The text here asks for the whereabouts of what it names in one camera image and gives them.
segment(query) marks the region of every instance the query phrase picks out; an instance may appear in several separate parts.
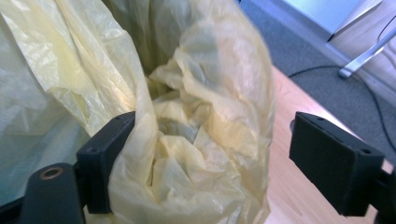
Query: metal chair leg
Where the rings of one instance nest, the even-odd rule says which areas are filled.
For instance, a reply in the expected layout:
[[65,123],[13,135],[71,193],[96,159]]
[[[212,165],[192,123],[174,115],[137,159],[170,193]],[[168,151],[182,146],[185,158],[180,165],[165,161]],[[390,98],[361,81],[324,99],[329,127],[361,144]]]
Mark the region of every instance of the metal chair leg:
[[364,66],[370,59],[372,59],[375,55],[380,53],[384,46],[388,44],[388,42],[396,36],[396,28],[391,30],[384,38],[382,38],[376,45],[370,47],[366,51],[363,52],[359,57],[354,59],[352,62],[347,64],[344,68],[342,68],[338,75],[342,78],[349,78],[353,73],[358,71],[362,66]]

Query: wooden table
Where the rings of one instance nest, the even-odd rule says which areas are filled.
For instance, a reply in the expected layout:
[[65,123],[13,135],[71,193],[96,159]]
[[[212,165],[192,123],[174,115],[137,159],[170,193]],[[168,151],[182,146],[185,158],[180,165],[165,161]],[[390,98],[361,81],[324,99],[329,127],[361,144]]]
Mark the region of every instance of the wooden table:
[[315,114],[347,128],[280,71],[274,68],[273,72],[276,80],[276,118],[270,147],[267,195],[271,214],[265,223],[374,223],[376,211],[372,206],[366,217],[339,216],[289,159],[290,122],[296,111]]

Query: plastic bag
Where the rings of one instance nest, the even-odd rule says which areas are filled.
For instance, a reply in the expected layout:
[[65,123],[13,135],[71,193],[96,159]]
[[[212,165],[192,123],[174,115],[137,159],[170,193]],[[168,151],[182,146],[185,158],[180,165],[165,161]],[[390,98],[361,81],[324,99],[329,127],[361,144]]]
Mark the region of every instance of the plastic bag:
[[44,93],[0,16],[0,205],[23,195],[29,176],[56,162],[74,163],[89,136]]
[[132,38],[100,1],[0,5],[43,89],[89,134],[136,111],[113,215],[90,222],[263,223],[271,63],[233,0],[106,1]]

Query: black clamp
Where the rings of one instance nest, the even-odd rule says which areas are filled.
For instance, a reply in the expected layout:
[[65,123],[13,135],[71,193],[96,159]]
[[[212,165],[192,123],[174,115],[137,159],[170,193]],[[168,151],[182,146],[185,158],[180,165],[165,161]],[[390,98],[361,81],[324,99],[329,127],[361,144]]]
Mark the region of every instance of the black clamp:
[[133,127],[134,112],[119,115],[78,151],[75,165],[32,174],[24,198],[0,207],[0,223],[85,223],[85,205],[92,214],[111,213],[109,176]]
[[382,170],[385,156],[321,117],[297,112],[290,158],[338,214],[396,223],[396,174]]

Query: black cable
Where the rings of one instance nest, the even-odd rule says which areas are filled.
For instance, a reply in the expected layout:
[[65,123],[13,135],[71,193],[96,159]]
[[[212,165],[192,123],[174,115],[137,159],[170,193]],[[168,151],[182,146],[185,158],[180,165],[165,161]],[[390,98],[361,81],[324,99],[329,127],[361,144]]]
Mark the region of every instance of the black cable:
[[381,35],[384,34],[384,31],[388,28],[388,26],[393,22],[393,20],[396,19],[396,15],[385,25],[384,29],[382,29],[381,33],[379,33],[378,37],[376,38],[376,43],[379,42],[381,39]]
[[341,69],[342,67],[339,66],[339,65],[321,65],[321,66],[311,67],[311,68],[307,68],[307,69],[298,71],[296,73],[293,73],[293,74],[289,75],[289,77],[295,77],[295,76],[298,76],[298,75],[300,75],[302,73],[310,72],[312,70],[317,70],[317,69],[323,69],[323,68],[338,68],[338,69]]
[[[307,69],[304,69],[304,70],[295,72],[295,73],[289,75],[288,77],[295,77],[295,76],[298,76],[298,75],[300,75],[300,74],[303,74],[303,73],[306,73],[306,72],[310,72],[310,71],[313,71],[313,70],[328,69],[328,68],[337,68],[337,69],[341,69],[341,68],[343,68],[343,67],[342,67],[342,66],[339,66],[339,65],[320,65],[320,66],[310,67],[310,68],[307,68]],[[379,106],[378,99],[376,98],[374,92],[373,92],[373,91],[370,89],[370,87],[367,85],[367,83],[365,83],[365,82],[364,82],[362,79],[360,79],[360,78],[358,78],[358,80],[362,83],[362,85],[366,88],[366,90],[367,90],[368,92],[370,92],[370,95],[372,96],[373,101],[374,101],[374,103],[375,103],[375,108],[376,108],[376,111],[377,111],[377,113],[378,113],[379,121],[380,121],[380,123],[381,123],[381,127],[382,127],[382,130],[383,130],[383,132],[384,132],[384,135],[386,136],[387,141],[388,141],[390,147],[391,147],[392,150],[396,153],[396,146],[393,144],[393,142],[391,141],[391,139],[390,139],[390,137],[389,137],[389,133],[388,133],[387,127],[385,126],[384,116],[382,115],[382,110],[381,110],[381,107]]]
[[[379,40],[381,39],[381,35],[384,34],[384,31],[388,28],[388,26],[396,19],[396,15],[387,23],[387,25],[385,25],[385,27],[381,30],[381,32],[379,33],[378,37],[376,38],[376,43],[379,42]],[[393,46],[390,44],[390,42],[388,43],[388,46],[390,48],[390,50],[393,53],[396,53],[396,49],[393,48]],[[388,61],[390,61],[390,63],[393,65],[393,67],[396,69],[396,63],[393,61],[393,59],[385,52],[383,51],[383,54],[385,55],[385,57],[388,59]]]

